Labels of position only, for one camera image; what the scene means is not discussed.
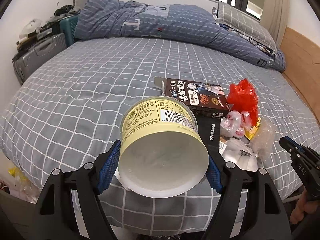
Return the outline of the right hand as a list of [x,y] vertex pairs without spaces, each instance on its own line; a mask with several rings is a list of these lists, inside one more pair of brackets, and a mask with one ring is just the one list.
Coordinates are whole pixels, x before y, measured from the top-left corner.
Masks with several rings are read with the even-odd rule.
[[302,195],[300,196],[296,207],[291,213],[290,223],[297,224],[302,221],[304,218],[304,213],[312,214],[314,213],[319,206],[319,200],[308,200],[309,194],[304,188]]

